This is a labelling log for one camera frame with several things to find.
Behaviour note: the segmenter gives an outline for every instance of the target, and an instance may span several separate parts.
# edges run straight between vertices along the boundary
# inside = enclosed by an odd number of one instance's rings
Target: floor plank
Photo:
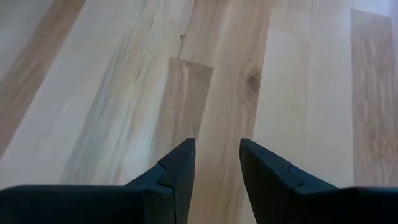
[[[352,10],[354,170],[357,185],[397,185],[391,19]]]
[[[214,70],[197,139],[190,223],[239,222],[244,190],[239,140],[252,136],[271,7],[261,0],[217,1],[216,5],[223,7],[216,17],[197,16],[209,19],[203,23],[212,28],[201,34],[191,26],[187,33],[187,38],[193,32],[205,40],[216,34],[214,49],[207,51],[207,63]],[[194,14],[206,13],[203,8],[196,8]],[[203,51],[197,53],[190,52],[193,61],[205,59]]]
[[[56,0],[0,83],[0,157],[24,117],[85,0]]]
[[[197,138],[213,69],[170,59],[169,73],[154,135],[156,163],[186,138]]]

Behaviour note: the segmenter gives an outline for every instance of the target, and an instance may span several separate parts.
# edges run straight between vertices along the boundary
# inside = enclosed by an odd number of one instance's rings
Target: black object
[[[125,186],[27,185],[0,191],[0,223],[187,222],[195,176],[188,138]]]
[[[398,189],[338,189],[249,139],[239,156],[260,223],[397,223]]]

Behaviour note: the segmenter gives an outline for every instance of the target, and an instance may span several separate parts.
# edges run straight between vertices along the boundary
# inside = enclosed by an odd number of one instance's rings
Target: wood knot
[[[257,92],[260,89],[260,73],[252,72],[246,78],[246,86],[251,92]]]

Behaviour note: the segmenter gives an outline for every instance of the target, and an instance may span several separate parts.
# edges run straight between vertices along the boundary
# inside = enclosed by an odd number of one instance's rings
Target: wooden floor
[[[0,188],[122,185],[187,137],[189,223],[255,222],[241,138],[398,186],[396,55],[396,0],[1,0]]]

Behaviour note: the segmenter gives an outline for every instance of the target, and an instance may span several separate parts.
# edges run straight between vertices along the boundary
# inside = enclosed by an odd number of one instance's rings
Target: dark wood plank
[[[58,54],[85,0],[56,0],[0,83],[0,156]]]
[[[391,19],[353,9],[351,21],[354,181],[397,185]]]
[[[154,136],[153,163],[188,137],[198,137],[213,69],[170,59],[169,74]]]

